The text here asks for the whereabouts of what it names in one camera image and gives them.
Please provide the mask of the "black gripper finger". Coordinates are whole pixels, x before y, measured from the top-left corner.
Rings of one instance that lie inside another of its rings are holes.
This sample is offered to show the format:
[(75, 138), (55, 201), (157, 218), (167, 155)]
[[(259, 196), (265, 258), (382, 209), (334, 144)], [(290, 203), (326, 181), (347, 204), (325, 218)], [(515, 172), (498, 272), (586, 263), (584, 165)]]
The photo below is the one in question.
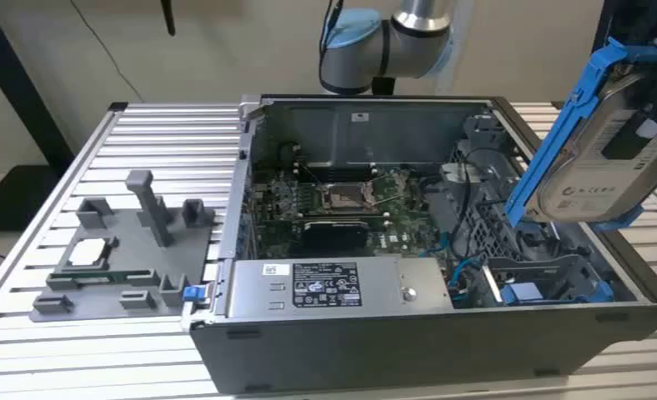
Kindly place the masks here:
[(637, 111), (602, 149), (608, 160), (654, 160), (657, 157), (657, 121), (652, 113)]

